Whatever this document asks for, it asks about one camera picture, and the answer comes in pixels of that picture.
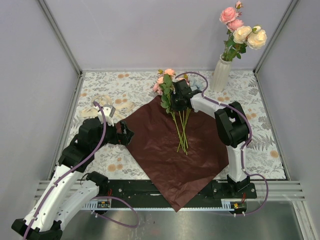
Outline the red wrapping paper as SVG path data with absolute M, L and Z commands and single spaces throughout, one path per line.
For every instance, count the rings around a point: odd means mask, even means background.
M 178 150 L 180 120 L 160 102 L 157 96 L 124 119 L 134 133 L 126 148 L 177 212 L 229 164 L 228 153 L 215 119 L 201 111 L 189 115 L 187 152 Z

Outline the cream rose stem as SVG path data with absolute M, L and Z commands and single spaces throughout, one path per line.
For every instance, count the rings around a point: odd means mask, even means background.
M 267 42 L 267 33 L 259 25 L 238 27 L 234 32 L 228 30 L 228 40 L 224 42 L 222 59 L 232 62 L 234 58 L 241 59 L 247 52 L 247 47 L 253 50 L 261 49 Z

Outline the pink rose stem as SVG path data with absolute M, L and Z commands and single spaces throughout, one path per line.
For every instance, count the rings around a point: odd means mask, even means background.
M 226 62 L 231 62 L 232 60 L 228 57 L 229 48 L 233 45 L 231 43 L 232 34 L 238 28 L 244 25 L 244 22 L 238 19 L 242 15 L 240 9 L 243 7 L 243 4 L 240 0 L 235 3 L 235 6 L 231 6 L 223 10 L 220 14 L 220 22 L 226 25 L 228 40 L 224 41 L 224 52 L 222 54 L 222 59 Z

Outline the artificial flower bunch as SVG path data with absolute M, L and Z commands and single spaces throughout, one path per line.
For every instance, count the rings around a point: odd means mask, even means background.
M 189 144 L 186 127 L 192 111 L 191 98 L 200 93 L 200 90 L 193 90 L 190 87 L 190 80 L 186 73 L 178 77 L 175 70 L 168 68 L 159 69 L 157 75 L 153 91 L 161 98 L 160 106 L 173 119 L 179 139 L 177 150 L 187 154 Z

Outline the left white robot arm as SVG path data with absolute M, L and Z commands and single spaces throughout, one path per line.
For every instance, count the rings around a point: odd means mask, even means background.
M 62 151 L 52 179 L 37 204 L 11 228 L 24 240 L 59 240 L 72 218 L 91 199 L 105 197 L 108 178 L 96 171 L 89 173 L 83 185 L 69 198 L 66 195 L 95 159 L 95 152 L 106 144 L 127 146 L 134 133 L 125 121 L 121 132 L 98 117 L 86 119 L 70 144 Z

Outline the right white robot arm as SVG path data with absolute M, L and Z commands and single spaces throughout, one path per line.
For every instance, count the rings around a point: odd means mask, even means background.
M 173 110 L 190 108 L 215 119 L 218 137 L 227 149 L 229 169 L 225 188 L 231 197 L 245 199 L 250 192 L 250 176 L 245 169 L 246 145 L 252 131 L 241 104 L 235 101 L 227 105 L 210 99 L 200 90 L 191 90 L 185 79 L 175 82 L 173 86 Z

